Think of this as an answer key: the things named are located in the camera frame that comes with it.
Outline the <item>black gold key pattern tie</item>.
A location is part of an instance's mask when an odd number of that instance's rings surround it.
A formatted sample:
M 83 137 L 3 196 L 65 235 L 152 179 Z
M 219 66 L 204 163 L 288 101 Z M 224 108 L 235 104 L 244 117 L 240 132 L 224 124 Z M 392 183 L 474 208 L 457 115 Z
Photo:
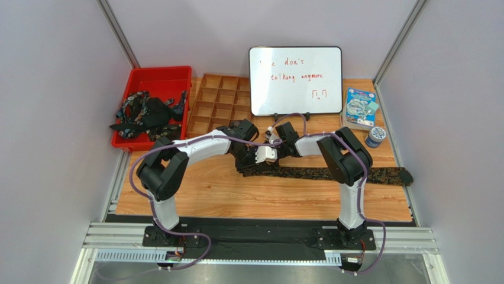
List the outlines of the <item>black gold key pattern tie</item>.
M 263 170 L 250 170 L 244 177 L 270 176 L 277 178 L 334 180 L 328 168 L 323 167 L 278 167 Z M 368 170 L 367 183 L 378 185 L 411 186 L 414 179 L 405 167 L 372 167 Z

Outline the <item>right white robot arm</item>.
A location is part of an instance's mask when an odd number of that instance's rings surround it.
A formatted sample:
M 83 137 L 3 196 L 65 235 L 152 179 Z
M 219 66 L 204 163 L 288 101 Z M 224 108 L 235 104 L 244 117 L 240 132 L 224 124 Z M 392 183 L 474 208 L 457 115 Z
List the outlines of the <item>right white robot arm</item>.
M 268 134 L 267 141 L 282 144 L 288 156 L 320 155 L 324 158 L 332 179 L 340 185 L 340 213 L 337 228 L 341 238 L 356 242 L 367 230 L 363 191 L 373 159 L 348 127 L 334 132 L 298 136 L 290 123 L 276 128 L 277 135 Z

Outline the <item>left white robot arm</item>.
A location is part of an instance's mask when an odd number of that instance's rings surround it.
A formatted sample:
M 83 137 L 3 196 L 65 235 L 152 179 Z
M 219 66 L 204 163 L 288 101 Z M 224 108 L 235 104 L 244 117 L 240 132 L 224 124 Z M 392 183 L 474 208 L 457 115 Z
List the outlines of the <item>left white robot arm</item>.
M 134 162 L 130 176 L 140 179 L 150 203 L 154 223 L 171 234 L 179 223 L 175 194 L 188 166 L 210 157 L 231 153 L 236 160 L 256 163 L 254 148 L 275 147 L 278 140 L 254 141 L 257 127 L 249 120 L 237 125 L 222 125 L 211 132 L 186 140 L 158 139 L 146 154 Z

